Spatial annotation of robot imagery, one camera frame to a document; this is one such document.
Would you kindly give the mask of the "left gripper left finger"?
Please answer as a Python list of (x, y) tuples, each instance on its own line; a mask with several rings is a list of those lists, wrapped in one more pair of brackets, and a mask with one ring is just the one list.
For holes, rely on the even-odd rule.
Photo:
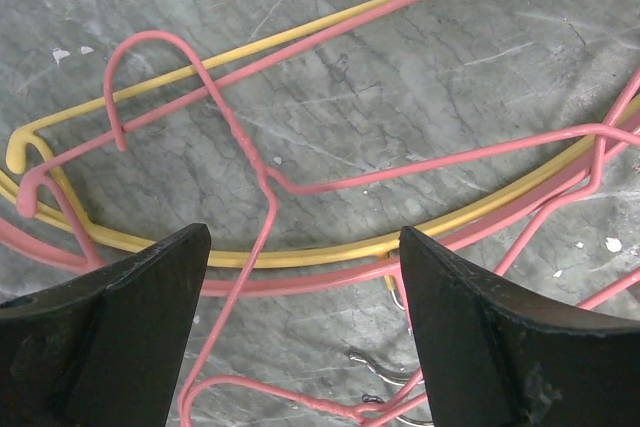
[(2, 303), (2, 425), (165, 425), (210, 247), (194, 223)]

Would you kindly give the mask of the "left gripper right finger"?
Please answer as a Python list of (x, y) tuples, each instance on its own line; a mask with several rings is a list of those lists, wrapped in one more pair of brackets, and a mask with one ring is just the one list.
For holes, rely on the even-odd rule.
[(438, 426), (635, 426), (639, 324), (537, 294), (412, 227), (399, 254)]

